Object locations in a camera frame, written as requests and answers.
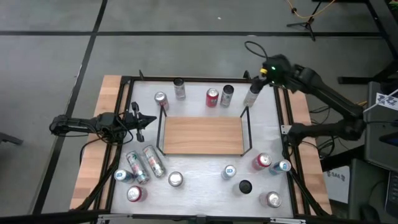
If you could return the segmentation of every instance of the tripod stand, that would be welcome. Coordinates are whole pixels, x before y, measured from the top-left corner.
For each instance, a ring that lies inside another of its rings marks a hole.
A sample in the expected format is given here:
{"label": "tripod stand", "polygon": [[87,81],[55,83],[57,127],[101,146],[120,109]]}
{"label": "tripod stand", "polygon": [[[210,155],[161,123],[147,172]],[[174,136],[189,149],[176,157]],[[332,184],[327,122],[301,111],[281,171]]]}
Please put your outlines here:
{"label": "tripod stand", "polygon": [[[311,23],[313,22],[314,18],[313,15],[317,12],[319,6],[321,5],[321,1],[318,3],[317,7],[315,10],[312,12],[311,17],[306,21],[306,22],[298,22],[298,23],[293,23],[293,24],[287,24],[287,27],[293,27],[293,26],[302,26],[306,28],[307,30],[310,31],[310,36],[313,41],[315,41],[315,36],[313,34],[312,28],[311,28]],[[295,13],[297,11],[296,8],[292,8],[292,13]]]}

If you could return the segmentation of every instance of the gray floor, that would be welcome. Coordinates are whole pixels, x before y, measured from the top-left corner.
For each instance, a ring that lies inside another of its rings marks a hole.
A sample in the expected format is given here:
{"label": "gray floor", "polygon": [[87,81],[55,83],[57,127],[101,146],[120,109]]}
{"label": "gray floor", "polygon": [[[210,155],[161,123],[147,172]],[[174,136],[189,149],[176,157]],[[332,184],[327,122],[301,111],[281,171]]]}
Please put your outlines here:
{"label": "gray floor", "polygon": [[[315,3],[294,1],[302,15]],[[101,1],[0,0],[0,30],[92,30]],[[109,0],[100,30],[295,32],[300,22],[285,1]],[[315,19],[319,32],[377,31],[365,5],[334,4]],[[54,137],[53,117],[65,111],[89,37],[0,36],[0,131],[22,138],[22,146],[0,144],[0,216],[29,213]],[[380,38],[308,37],[97,37],[73,115],[92,116],[103,75],[241,77],[258,73],[261,58],[243,45],[254,40],[269,55],[285,54],[316,70],[353,101],[365,86],[339,85],[340,75],[370,77],[391,60]],[[323,103],[309,96],[310,109]],[[320,114],[314,116],[321,120]],[[332,112],[329,122],[337,121]],[[85,138],[65,141],[44,212],[69,208],[78,153]],[[344,142],[351,148],[359,142]],[[346,150],[338,146],[335,153]]]}

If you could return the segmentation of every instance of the wooden platform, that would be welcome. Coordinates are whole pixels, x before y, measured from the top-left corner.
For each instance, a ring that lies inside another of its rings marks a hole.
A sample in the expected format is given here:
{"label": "wooden platform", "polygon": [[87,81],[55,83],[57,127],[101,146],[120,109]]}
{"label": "wooden platform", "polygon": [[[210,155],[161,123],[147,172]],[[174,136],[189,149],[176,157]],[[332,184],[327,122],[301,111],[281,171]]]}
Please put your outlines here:
{"label": "wooden platform", "polygon": [[166,117],[166,154],[243,154],[239,117]]}

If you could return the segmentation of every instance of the wooden table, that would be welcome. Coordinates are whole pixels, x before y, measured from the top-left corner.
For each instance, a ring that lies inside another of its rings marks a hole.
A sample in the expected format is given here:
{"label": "wooden table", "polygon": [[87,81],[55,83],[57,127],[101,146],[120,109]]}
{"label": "wooden table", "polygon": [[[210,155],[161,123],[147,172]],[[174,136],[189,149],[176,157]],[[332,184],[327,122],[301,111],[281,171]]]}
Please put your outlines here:
{"label": "wooden table", "polygon": [[[102,83],[101,90],[97,105],[95,108],[94,116],[104,112],[113,112],[118,97],[121,76],[118,75],[105,75]],[[121,111],[124,108],[126,101],[127,85],[124,89],[123,100],[121,103]],[[293,119],[296,123],[310,124],[310,114],[308,112],[307,101],[305,95],[297,92],[294,95],[289,94]],[[280,91],[280,98],[282,103],[282,111],[284,112],[284,121],[287,124],[287,111],[284,105],[283,93]],[[88,141],[96,139],[96,135],[91,134]],[[316,144],[312,138],[305,139],[308,142]],[[101,166],[103,164],[104,152],[106,144],[101,141],[96,141],[86,146],[83,159],[81,162],[79,174],[76,180],[75,190],[73,192],[70,208],[79,206],[88,194],[93,190],[100,178]],[[303,173],[305,184],[311,192],[315,200],[322,206],[322,208],[331,214],[331,208],[326,191],[326,185],[323,181],[322,168],[320,165],[318,151],[313,146],[307,144],[299,145],[300,157],[302,161]],[[113,159],[113,154],[109,158],[110,162]],[[105,207],[106,196],[108,192],[108,184],[103,189],[103,196],[101,198],[100,208]],[[301,200],[301,193],[299,188],[295,185],[295,193],[297,198],[297,205],[299,213],[303,213],[303,203]]]}

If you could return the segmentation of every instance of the blue can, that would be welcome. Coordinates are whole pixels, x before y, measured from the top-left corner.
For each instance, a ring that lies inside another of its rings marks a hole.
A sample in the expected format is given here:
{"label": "blue can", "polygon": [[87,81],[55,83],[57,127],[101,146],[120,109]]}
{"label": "blue can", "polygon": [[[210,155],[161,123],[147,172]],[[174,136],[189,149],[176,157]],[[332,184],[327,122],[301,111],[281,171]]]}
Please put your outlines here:
{"label": "blue can", "polygon": [[127,170],[124,169],[118,169],[115,173],[114,173],[114,179],[126,184],[131,184],[134,182],[134,175],[132,173],[130,173]]}
{"label": "blue can", "polygon": [[273,166],[271,166],[269,168],[269,172],[272,175],[277,175],[277,174],[281,174],[283,172],[288,172],[291,168],[292,168],[291,163],[288,160],[284,159],[282,161],[275,163]]}

